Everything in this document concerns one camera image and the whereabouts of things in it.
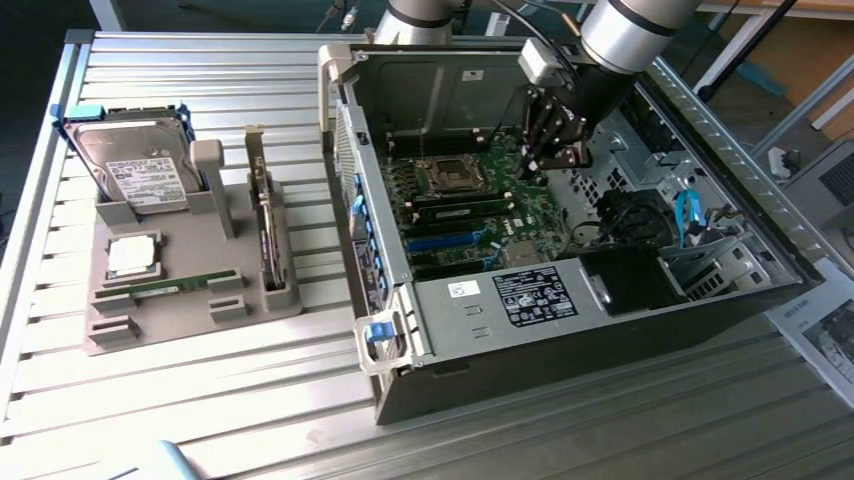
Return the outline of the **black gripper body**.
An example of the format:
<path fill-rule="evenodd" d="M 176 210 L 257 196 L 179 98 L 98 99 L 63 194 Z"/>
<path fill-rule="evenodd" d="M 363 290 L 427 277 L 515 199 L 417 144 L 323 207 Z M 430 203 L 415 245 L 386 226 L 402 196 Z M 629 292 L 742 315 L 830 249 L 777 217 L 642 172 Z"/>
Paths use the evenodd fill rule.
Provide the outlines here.
<path fill-rule="evenodd" d="M 575 87 L 547 87 L 562 104 L 565 120 L 585 118 L 591 135 L 601 121 L 612 114 L 633 90 L 638 74 L 622 74 L 597 63 L 575 65 Z"/>

